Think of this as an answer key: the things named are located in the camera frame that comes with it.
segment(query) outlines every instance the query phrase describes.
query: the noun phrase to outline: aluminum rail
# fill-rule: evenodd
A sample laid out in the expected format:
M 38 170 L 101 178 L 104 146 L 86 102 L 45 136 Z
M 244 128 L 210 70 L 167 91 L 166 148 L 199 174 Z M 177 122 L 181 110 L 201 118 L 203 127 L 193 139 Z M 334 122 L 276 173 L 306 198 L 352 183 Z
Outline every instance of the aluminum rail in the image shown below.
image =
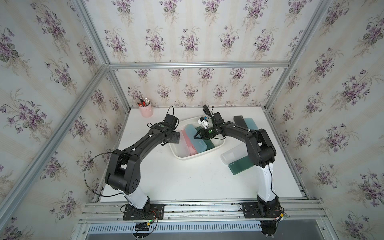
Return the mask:
M 223 62 L 168 62 L 168 63 L 111 63 L 116 69 L 160 69 L 160 68 L 287 68 L 289 61 L 223 61 Z

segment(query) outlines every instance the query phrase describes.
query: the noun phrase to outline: floral wallpaper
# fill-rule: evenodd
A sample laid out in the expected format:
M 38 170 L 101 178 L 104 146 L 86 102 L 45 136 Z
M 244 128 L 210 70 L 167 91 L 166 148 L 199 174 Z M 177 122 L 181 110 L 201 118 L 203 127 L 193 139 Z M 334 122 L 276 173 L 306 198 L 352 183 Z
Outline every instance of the floral wallpaper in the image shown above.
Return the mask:
M 110 62 L 288 60 L 318 3 L 85 1 Z M 324 29 L 346 12 L 348 3 L 335 5 Z M 55 40 L 60 49 L 63 36 Z
M 334 0 L 270 110 L 340 239 L 384 234 L 383 12 L 382 1 Z
M 0 239 L 70 239 L 78 215 L 82 213 L 82 205 L 96 200 L 95 195 L 85 186 L 83 173 L 86 171 L 89 186 L 94 191 L 99 190 L 109 156 L 100 156 L 87 168 L 86 165 L 95 155 L 115 149 L 124 124 L 125 111 L 108 79 L 103 79 L 94 93 L 98 99 L 111 101 L 101 101 L 105 103 L 105 108 L 100 109 L 98 104 L 94 103 L 94 95 L 89 98 L 27 197 L 1 231 Z M 9 190 L 10 180 L 12 169 L 7 161 L 4 164 L 2 162 L 2 197 L 3 194 L 6 195 L 6 190 Z M 36 215 L 41 221 L 31 221 Z
M 1 202 L 101 64 L 71 0 L 0 1 L 0 34 Z M 109 156 L 90 169 L 84 164 L 114 148 L 124 118 L 103 79 L 0 239 L 70 238 L 82 203 L 95 200 L 81 174 L 87 171 L 90 186 L 98 188 Z M 41 221 L 31 221 L 36 216 Z
M 128 102 L 140 98 L 152 107 L 262 106 L 283 68 L 197 68 L 118 70 Z
M 72 8 L 60 1 L 0 2 L 0 68 L 7 80 L 0 87 L 0 202 L 101 66 Z M 51 165 L 65 173 L 62 162 Z M 47 169 L 49 176 L 56 175 Z

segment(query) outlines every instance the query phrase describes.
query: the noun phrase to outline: pink pen holder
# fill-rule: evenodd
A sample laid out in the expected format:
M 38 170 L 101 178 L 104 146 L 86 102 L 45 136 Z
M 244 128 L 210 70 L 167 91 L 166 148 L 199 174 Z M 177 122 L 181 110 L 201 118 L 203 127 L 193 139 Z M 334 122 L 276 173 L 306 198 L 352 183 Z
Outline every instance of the pink pen holder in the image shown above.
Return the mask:
M 145 107 L 139 107 L 139 109 L 140 109 L 141 115 L 145 118 L 149 118 L 153 115 L 153 109 L 152 109 L 151 103 L 149 103 Z

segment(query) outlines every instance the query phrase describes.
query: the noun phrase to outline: metal vent grille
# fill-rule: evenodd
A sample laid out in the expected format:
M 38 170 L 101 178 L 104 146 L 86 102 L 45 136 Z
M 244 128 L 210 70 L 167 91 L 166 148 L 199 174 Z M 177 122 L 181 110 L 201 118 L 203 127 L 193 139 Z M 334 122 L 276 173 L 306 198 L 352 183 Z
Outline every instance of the metal vent grille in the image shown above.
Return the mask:
M 136 223 L 93 223 L 89 234 L 132 233 Z M 150 225 L 146 233 L 152 231 L 156 223 Z M 159 222 L 155 232 L 243 232 L 261 231 L 260 221 L 222 221 L 222 222 Z

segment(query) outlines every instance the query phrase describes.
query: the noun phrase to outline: black cable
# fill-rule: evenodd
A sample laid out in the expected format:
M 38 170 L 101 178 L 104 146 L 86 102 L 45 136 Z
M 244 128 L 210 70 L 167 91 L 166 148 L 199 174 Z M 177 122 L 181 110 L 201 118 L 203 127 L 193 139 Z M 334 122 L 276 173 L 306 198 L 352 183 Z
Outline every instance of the black cable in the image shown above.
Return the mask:
M 120 154 L 119 152 L 103 152 L 103 153 L 100 153 L 100 154 L 94 156 L 93 158 L 91 158 L 91 159 L 89 160 L 89 162 L 87 163 L 87 165 L 85 165 L 85 169 L 84 169 L 84 182 L 85 182 L 85 185 L 87 186 L 87 188 L 88 188 L 91 192 L 93 192 L 94 194 L 96 194 L 96 195 L 98 195 L 98 196 L 100 196 L 100 197 L 113 197 L 113 196 L 122 194 L 121 192 L 120 192 L 120 193 L 117 193 L 117 194 L 114 194 L 114 195 L 109 195 L 109 196 L 98 194 L 97 192 L 95 192 L 94 190 L 92 190 L 92 189 L 88 186 L 87 181 L 85 180 L 85 172 L 87 171 L 88 165 L 89 165 L 91 162 L 93 162 L 93 159 L 95 159 L 96 157 L 98 157 L 98 156 L 100 156 L 100 155 L 103 155 L 103 154 L 109 154 L 109 153 L 117 153 L 117 154 Z

